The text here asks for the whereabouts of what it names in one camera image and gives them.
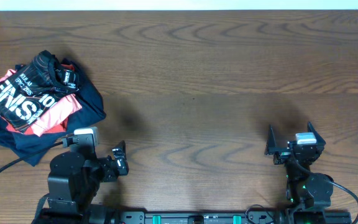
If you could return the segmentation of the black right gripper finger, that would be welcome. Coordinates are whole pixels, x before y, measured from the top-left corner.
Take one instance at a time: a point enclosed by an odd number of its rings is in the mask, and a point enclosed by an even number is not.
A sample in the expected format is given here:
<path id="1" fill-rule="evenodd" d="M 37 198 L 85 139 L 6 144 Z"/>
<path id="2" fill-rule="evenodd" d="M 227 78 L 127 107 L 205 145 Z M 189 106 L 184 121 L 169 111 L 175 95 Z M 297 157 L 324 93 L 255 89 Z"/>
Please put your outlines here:
<path id="1" fill-rule="evenodd" d="M 275 154 L 276 151 L 277 151 L 277 147 L 276 147 L 274 131 L 272 125 L 270 125 L 268 129 L 267 143 L 266 143 L 264 154 L 272 155 Z"/>
<path id="2" fill-rule="evenodd" d="M 313 125 L 310 121 L 307 124 L 307 130 L 308 130 L 308 132 L 314 134 L 314 136 L 316 138 L 316 144 L 318 146 L 325 146 L 326 141 L 318 134 L 318 132 L 315 130 L 315 128 L 313 127 Z"/>

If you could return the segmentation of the black patterned cycling jersey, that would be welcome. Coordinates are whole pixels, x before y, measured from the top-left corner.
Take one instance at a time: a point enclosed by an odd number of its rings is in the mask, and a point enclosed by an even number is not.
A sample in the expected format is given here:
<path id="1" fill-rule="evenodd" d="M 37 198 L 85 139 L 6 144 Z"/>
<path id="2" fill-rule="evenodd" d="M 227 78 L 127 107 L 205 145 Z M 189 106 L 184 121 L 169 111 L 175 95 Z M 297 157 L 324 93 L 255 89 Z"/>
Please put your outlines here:
<path id="1" fill-rule="evenodd" d="M 79 74 L 44 50 L 0 81 L 0 116 L 24 133 L 58 101 L 79 89 Z"/>

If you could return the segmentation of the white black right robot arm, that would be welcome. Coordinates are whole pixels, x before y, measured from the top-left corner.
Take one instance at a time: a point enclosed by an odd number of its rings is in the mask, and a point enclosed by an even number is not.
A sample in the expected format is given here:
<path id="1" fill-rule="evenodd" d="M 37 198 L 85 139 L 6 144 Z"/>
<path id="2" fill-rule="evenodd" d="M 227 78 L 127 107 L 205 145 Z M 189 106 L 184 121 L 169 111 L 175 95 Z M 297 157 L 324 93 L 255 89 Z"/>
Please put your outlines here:
<path id="1" fill-rule="evenodd" d="M 265 154 L 275 165 L 283 165 L 287 174 L 286 198 L 290 205 L 277 211 L 275 223 L 326 223 L 324 210 L 331 206 L 331 178 L 314 173 L 312 165 L 322 154 L 326 141 L 311 123 L 307 132 L 295 134 L 295 140 L 279 147 L 273 127 L 269 126 Z"/>

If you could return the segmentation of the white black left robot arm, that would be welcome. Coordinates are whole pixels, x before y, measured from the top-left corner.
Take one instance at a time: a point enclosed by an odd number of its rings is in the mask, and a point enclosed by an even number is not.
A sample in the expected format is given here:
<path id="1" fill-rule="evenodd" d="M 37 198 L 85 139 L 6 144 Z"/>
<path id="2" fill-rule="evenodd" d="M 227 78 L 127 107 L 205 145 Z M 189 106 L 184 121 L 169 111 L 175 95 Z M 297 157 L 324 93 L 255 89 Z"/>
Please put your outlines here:
<path id="1" fill-rule="evenodd" d="M 92 203 L 101 183 L 115 182 L 129 173 L 126 143 L 113 147 L 112 154 L 98 158 L 94 146 L 78 143 L 53 158 L 47 179 L 49 193 L 39 200 L 32 222 L 121 223 L 118 211 Z"/>

